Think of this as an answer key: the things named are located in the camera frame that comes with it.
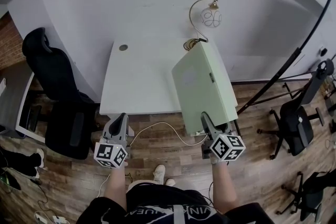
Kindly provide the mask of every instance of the black office chair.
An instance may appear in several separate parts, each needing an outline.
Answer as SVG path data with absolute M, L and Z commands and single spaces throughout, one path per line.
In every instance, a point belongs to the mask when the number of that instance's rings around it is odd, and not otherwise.
M 58 101 L 48 118 L 47 147 L 68 157 L 85 159 L 98 105 L 77 90 L 67 55 L 50 48 L 44 28 L 37 28 L 25 37 L 22 52 L 44 93 Z
M 317 172 L 313 173 L 303 184 L 303 174 L 299 172 L 298 176 L 301 176 L 301 178 L 297 192 L 282 185 L 282 189 L 294 195 L 294 200 L 283 211 L 277 211 L 276 214 L 282 215 L 294 205 L 295 211 L 291 211 L 291 214 L 297 213 L 300 209 L 301 221 L 304 221 L 310 214 L 315 214 L 315 223 L 317 223 L 321 214 L 323 190 L 327 187 L 336 187 L 336 169 L 324 176 L 317 177 L 319 174 Z
M 275 159 L 280 151 L 283 140 L 289 145 L 289 153 L 293 156 L 301 153 L 313 140 L 314 133 L 310 121 L 320 119 L 322 126 L 324 125 L 321 111 L 316 108 L 316 114 L 308 116 L 303 108 L 304 104 L 309 104 L 314 98 L 316 92 L 320 89 L 323 81 L 333 72 L 334 66 L 330 59 L 319 64 L 317 71 L 312 74 L 312 78 L 305 85 L 300 95 L 283 104 L 280 109 L 280 118 L 274 110 L 273 114 L 279 126 L 278 131 L 264 131 L 258 129 L 257 133 L 273 134 L 279 137 L 279 142 L 274 155 L 270 159 Z

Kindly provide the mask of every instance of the white sneaker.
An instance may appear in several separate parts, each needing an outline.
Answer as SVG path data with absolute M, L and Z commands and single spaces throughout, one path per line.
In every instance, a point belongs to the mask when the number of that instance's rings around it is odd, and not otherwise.
M 43 162 L 43 160 L 44 160 L 44 152 L 43 152 L 43 150 L 41 148 L 38 148 L 36 150 L 36 153 L 41 156 L 41 165 L 39 167 L 43 168 L 44 167 L 44 162 Z
M 153 173 L 154 175 L 154 181 L 159 183 L 160 185 L 163 185 L 164 180 L 164 174 L 166 173 L 166 167 L 164 165 L 160 164 L 155 168 L 155 171 Z
M 175 180 L 172 179 L 172 178 L 168 178 L 167 181 L 166 181 L 166 186 L 170 186 L 170 187 L 173 187 L 174 185 L 176 184 Z
M 36 169 L 36 176 L 35 176 L 35 179 L 39 179 L 40 178 L 40 173 L 37 171 L 37 168 Z

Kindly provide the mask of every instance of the power strip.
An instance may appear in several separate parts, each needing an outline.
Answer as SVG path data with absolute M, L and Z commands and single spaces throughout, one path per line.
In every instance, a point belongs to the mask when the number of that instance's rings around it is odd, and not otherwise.
M 64 217 L 53 216 L 52 218 L 56 224 L 67 224 L 68 223 L 68 221 Z
M 47 219 L 45 219 L 44 217 L 42 217 L 41 215 L 37 213 L 35 214 L 35 220 L 36 220 L 36 223 L 38 224 L 48 224 Z

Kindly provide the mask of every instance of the chair backrest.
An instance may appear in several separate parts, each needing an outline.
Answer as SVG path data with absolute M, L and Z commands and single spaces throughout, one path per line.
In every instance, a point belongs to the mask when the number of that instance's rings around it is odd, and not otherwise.
M 312 74 L 312 78 L 304 86 L 304 89 L 300 95 L 294 100 L 290 101 L 295 106 L 295 108 L 292 107 L 292 109 L 297 110 L 302 105 L 309 104 L 313 100 L 317 91 L 320 89 L 324 80 L 327 78 L 327 76 L 333 74 L 333 71 L 334 64 L 330 59 L 320 62 L 317 70 Z
M 67 55 L 60 49 L 50 48 L 43 27 L 33 30 L 25 37 L 22 52 L 50 99 L 83 102 Z
M 319 173 L 313 173 L 303 184 L 301 220 L 310 215 L 309 209 L 316 209 L 323 199 L 323 190 L 336 186 L 336 169 L 324 176 L 317 177 Z

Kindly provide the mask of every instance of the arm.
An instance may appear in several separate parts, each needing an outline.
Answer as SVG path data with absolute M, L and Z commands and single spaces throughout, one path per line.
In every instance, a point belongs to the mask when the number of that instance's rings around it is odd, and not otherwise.
M 124 164 L 118 169 L 111 169 L 111 174 L 107 182 L 104 197 L 116 202 L 125 211 L 127 211 Z
M 214 207 L 223 214 L 239 207 L 236 190 L 226 162 L 213 164 L 212 175 L 214 180 Z

